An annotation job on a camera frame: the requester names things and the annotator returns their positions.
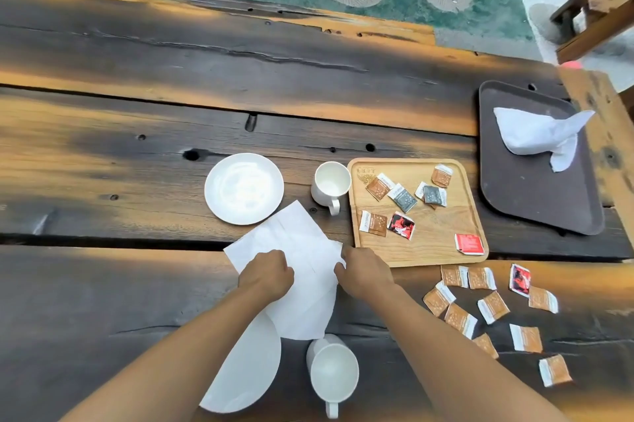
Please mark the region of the white patterned rug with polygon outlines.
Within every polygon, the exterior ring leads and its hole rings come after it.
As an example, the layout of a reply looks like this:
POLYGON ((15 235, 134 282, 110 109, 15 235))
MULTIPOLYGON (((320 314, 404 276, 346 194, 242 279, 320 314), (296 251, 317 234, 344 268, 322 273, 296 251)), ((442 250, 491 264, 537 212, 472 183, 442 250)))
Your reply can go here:
MULTIPOLYGON (((558 65, 556 48, 564 40, 551 15, 568 0, 522 0, 536 44, 545 62, 558 65)), ((616 91, 634 85, 634 27, 579 59, 586 70, 601 71, 610 78, 616 91)))

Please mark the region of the white round plate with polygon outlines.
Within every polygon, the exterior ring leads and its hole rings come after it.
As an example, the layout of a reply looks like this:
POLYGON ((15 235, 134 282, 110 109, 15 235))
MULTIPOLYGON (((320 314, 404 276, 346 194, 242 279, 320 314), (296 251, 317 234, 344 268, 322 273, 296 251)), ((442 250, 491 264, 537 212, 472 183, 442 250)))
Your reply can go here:
POLYGON ((250 407, 273 383, 280 360, 281 338, 261 312, 231 349, 199 406, 220 414, 250 407))
POLYGON ((204 199, 220 220, 250 226, 265 220, 279 207, 284 194, 281 170, 270 159, 239 153, 219 161, 204 183, 204 199))

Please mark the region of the person's left forearm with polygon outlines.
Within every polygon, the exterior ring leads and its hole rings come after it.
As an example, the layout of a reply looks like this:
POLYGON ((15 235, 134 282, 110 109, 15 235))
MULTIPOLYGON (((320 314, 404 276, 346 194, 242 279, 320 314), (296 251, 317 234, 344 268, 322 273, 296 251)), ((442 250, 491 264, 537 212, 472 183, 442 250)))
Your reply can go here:
POLYGON ((238 287, 163 338, 59 422, 184 422, 249 324, 288 287, 238 287))

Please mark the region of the light wooden serving tray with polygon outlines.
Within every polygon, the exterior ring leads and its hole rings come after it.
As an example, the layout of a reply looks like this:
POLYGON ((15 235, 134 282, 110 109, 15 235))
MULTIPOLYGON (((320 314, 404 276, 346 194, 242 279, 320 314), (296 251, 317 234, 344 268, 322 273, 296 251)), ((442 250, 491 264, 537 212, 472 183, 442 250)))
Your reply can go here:
POLYGON ((488 243, 467 173, 461 163, 454 159, 434 158, 355 158, 348 163, 347 168, 352 177, 349 201, 355 247, 373 250, 392 268, 466 265, 487 260, 488 243), (395 211, 402 213, 388 195, 379 202, 366 190, 366 185, 376 174, 383 172, 414 195, 421 182, 432 184, 432 171, 439 163, 453 169, 447 188, 448 206, 433 209, 416 197, 415 207, 405 214, 415 222, 411 240, 390 231, 387 231, 386 237, 359 231, 362 210, 385 215, 388 220, 395 211), (458 252, 455 234, 478 235, 484 244, 485 254, 468 256, 458 252))

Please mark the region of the scattered group of brown packets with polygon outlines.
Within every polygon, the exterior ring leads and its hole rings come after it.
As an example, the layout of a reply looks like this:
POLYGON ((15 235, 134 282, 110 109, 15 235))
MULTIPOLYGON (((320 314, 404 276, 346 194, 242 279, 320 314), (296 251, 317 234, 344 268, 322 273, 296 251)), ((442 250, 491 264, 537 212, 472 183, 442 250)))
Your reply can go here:
MULTIPOLYGON (((451 292, 451 287, 488 290, 490 293, 477 301, 477 308, 484 323, 487 326, 492 326, 511 313, 509 306, 497 289, 492 269, 486 266, 443 265, 440 267, 440 281, 422 297, 422 301, 435 317, 443 316, 443 320, 447 324, 462 333, 467 339, 474 341, 483 351, 497 360, 499 353, 491 337, 486 333, 474 337, 479 320, 457 305, 456 296, 451 292)), ((549 290, 534 286, 532 280, 529 298, 526 299, 529 308, 544 310, 551 314, 559 313, 559 302, 555 295, 549 290)), ((513 349, 516 352, 543 353, 544 347, 539 328, 509 324, 509 333, 513 349)), ((561 354, 540 359, 538 370, 542 383, 547 388, 573 380, 561 354)))

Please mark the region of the person's right forearm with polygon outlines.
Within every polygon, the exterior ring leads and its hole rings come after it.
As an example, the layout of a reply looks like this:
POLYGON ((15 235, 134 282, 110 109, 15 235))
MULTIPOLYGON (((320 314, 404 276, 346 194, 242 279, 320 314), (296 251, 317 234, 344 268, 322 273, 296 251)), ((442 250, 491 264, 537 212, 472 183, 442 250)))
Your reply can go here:
POLYGON ((444 422, 569 422, 553 404, 427 312, 399 285, 372 284, 362 294, 444 422))

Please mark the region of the person's left hand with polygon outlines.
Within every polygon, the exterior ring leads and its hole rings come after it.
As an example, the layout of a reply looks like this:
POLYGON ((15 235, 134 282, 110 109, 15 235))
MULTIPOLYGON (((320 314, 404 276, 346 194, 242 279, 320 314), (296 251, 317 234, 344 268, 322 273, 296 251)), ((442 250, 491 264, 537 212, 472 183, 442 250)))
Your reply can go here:
POLYGON ((295 281, 295 273, 288 266, 281 250, 258 253, 242 270, 238 287, 252 293, 262 306, 284 297, 295 281))

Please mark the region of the wooden bench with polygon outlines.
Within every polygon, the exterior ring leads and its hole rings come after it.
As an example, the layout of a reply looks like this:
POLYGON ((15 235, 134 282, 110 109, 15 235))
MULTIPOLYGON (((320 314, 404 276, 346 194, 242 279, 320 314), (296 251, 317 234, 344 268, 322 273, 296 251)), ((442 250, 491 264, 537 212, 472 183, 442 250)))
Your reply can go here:
POLYGON ((568 0, 550 21, 562 31, 556 56, 564 64, 634 27, 634 0, 568 0))

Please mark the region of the white ceramic mug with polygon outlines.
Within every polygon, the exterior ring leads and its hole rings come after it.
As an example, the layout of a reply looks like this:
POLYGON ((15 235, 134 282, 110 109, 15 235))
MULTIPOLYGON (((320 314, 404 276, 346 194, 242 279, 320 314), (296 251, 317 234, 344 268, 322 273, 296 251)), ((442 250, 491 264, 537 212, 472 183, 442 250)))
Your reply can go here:
POLYGON ((309 344, 305 362, 311 386, 325 403, 327 417, 338 419, 340 404, 358 385, 360 368, 355 354, 341 338, 327 333, 309 344))
POLYGON ((352 177, 347 167, 336 161, 322 163, 315 171, 311 184, 311 196, 336 217, 341 210, 341 197, 348 193, 352 177))

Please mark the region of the dark brown plastic tray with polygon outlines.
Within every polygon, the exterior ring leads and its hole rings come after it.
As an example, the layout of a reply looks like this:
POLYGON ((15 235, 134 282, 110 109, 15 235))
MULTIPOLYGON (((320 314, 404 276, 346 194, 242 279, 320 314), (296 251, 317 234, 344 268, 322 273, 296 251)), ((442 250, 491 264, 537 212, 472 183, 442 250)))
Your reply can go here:
POLYGON ((479 88, 480 188, 499 212, 540 224, 597 235, 605 216, 584 129, 570 167, 552 171, 550 154, 520 156, 503 144, 494 109, 519 109, 565 120, 578 113, 569 101, 489 80, 479 88))

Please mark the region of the grey white tea sachet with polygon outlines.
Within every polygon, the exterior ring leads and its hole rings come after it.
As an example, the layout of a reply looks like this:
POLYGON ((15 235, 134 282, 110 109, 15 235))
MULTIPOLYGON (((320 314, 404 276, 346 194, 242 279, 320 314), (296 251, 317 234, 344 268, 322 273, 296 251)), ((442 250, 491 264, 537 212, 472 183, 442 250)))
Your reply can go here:
POLYGON ((413 209, 417 203, 416 197, 411 195, 401 184, 395 184, 387 195, 404 214, 413 209))
POLYGON ((448 206, 447 190, 443 187, 421 182, 415 190, 415 196, 433 209, 448 206))

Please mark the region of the red black tea sachet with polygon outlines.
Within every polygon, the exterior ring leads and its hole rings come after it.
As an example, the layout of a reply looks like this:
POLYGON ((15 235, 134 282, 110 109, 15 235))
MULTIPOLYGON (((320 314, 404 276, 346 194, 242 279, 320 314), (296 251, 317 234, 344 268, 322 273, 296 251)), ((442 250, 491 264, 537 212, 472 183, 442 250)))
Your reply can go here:
POLYGON ((415 222, 410 217, 395 211, 387 222, 387 230, 409 241, 415 231, 415 222))
POLYGON ((529 298, 530 287, 531 272, 529 269, 517 264, 512 264, 509 275, 509 290, 529 298))

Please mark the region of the brown white tea sachet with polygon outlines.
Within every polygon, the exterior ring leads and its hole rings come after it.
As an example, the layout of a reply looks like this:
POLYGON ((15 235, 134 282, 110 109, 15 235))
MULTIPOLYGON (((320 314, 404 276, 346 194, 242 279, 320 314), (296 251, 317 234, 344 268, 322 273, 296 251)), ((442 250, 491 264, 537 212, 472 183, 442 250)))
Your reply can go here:
POLYGON ((359 221, 359 231, 361 233, 386 237, 388 223, 389 221, 385 215, 362 210, 359 221))
POLYGON ((376 174, 366 185, 366 190, 376 200, 381 201, 396 184, 383 172, 376 174))
POLYGON ((432 171, 431 181, 433 185, 446 189, 450 185, 452 176, 453 169, 445 164, 439 163, 432 171))

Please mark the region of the crumpled white cloth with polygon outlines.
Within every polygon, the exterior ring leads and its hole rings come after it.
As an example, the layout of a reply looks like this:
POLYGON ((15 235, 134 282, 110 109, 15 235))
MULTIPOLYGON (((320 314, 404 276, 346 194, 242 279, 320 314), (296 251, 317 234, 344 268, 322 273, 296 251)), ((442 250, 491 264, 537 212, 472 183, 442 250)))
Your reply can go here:
POLYGON ((503 144, 518 156, 550 153, 550 167, 554 173, 567 170, 574 162, 581 130, 595 115, 595 111, 581 111, 557 120, 504 107, 493 109, 503 144))

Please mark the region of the white paper napkin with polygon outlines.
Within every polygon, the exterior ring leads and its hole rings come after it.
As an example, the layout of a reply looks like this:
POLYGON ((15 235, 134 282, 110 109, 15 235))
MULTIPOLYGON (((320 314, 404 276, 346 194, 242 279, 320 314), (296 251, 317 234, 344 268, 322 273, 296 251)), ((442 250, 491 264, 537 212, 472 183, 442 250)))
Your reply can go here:
POLYGON ((281 338, 323 338, 334 311, 337 278, 334 267, 342 263, 341 242, 330 240, 295 201, 249 231, 224 252, 240 274, 259 253, 280 250, 294 270, 294 282, 265 313, 281 338))

